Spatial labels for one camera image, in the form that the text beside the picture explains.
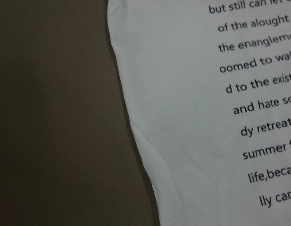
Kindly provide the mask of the white long-sleeve printed shirt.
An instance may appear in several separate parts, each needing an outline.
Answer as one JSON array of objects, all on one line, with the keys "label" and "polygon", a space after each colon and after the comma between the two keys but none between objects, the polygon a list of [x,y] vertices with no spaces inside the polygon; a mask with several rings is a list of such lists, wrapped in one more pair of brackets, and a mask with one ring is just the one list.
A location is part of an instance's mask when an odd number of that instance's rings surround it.
[{"label": "white long-sleeve printed shirt", "polygon": [[163,226],[291,226],[291,0],[110,0]]}]

